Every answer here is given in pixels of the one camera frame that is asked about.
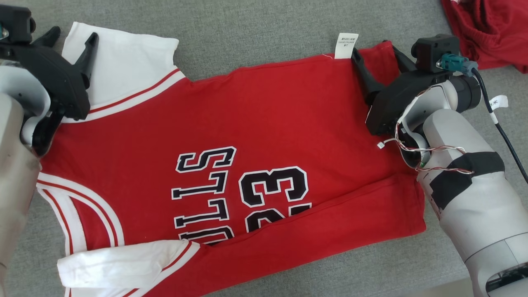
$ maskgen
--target clothing tag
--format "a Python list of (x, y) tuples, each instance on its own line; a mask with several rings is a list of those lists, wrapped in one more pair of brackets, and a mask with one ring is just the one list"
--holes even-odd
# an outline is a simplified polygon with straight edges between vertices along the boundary
[(354, 33), (339, 33), (334, 59), (350, 59), (358, 36)]
[(489, 104), (491, 105), (492, 110), (496, 110), (499, 107), (508, 107), (508, 97), (505, 95), (495, 96), (489, 101)]

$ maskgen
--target gray fabric surface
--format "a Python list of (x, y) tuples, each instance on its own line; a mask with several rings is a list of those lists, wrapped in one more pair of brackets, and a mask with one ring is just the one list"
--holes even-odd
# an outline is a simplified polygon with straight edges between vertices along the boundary
[[(407, 55), (417, 38), (450, 32), (439, 1), (431, 0), (6, 2), (32, 9), (38, 25), (35, 36), (61, 26), (64, 34), (57, 50), (73, 21), (178, 38), (175, 64), (191, 79), (332, 52), (339, 32), (358, 33), (358, 48), (390, 39)], [(506, 67), (483, 71), (483, 77), (490, 96), (509, 97), (511, 107), (496, 113), (528, 166), (528, 76)], [(528, 187), (484, 106), (465, 115), (505, 160), (506, 176), (526, 204)], [(427, 205), (425, 219), (428, 230), (423, 234), (362, 247), (211, 296), (399, 296), (467, 277)], [(36, 197), (8, 271), (9, 296), (63, 295), (55, 266), (64, 253), (63, 240), (51, 207)]]

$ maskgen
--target red garment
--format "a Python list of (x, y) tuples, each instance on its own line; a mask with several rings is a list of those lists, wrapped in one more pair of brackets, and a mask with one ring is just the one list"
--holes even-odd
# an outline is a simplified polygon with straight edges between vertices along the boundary
[[(390, 42), (361, 53), (378, 81), (399, 75)], [(395, 145), (377, 147), (384, 138), (365, 126), (355, 75), (350, 59), (333, 55), (196, 82), (176, 69), (94, 108), (98, 116), (62, 124), (37, 186), (70, 250), (200, 243), (150, 291), (105, 296), (203, 295), (422, 232), (416, 173)]]
[(481, 69), (514, 65), (528, 73), (528, 1), (442, 0), (462, 55)]

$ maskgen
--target teal connector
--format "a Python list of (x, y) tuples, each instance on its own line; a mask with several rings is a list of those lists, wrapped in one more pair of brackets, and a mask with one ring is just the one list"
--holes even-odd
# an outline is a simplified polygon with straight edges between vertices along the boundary
[(470, 61), (466, 57), (461, 57), (459, 55), (449, 53), (446, 53), (442, 56), (439, 67), (448, 71), (459, 71), (462, 72), (462, 74), (464, 74), (465, 76), (469, 77), (473, 76), (473, 68), (478, 70), (477, 62)]

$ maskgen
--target folded white sleeve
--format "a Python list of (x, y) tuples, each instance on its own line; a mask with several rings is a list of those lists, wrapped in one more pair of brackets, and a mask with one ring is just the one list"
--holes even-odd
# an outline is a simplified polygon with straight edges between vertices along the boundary
[(99, 35), (90, 88), (92, 108), (112, 103), (160, 81), (173, 69), (179, 40), (74, 22), (66, 37), (62, 56), (74, 64), (84, 51), (90, 35)]
[(174, 272), (199, 248), (186, 239), (159, 240), (75, 253), (59, 259), (57, 267), (65, 287), (151, 288), (166, 277), (160, 276), (164, 268)]

